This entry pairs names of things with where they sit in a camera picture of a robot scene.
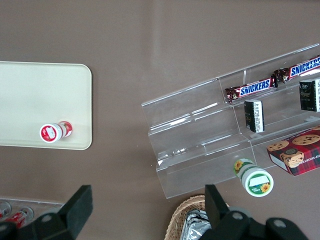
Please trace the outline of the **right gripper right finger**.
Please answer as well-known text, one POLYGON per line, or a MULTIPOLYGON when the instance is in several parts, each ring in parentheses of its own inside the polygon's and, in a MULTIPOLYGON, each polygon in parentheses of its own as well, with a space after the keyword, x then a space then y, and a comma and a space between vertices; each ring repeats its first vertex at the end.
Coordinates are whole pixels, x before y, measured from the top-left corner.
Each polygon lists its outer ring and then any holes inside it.
POLYGON ((205 186, 205 211, 214 230, 247 230, 250 218, 240 208, 228 206, 214 184, 205 186))

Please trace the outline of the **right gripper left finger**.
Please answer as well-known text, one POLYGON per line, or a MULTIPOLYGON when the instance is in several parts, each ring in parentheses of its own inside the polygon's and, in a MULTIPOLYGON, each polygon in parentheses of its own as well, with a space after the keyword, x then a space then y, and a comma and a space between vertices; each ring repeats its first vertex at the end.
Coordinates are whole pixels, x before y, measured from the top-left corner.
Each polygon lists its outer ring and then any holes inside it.
POLYGON ((35 240, 75 240, 93 212, 91 185, 82 185, 58 212, 43 214, 32 223, 35 240))

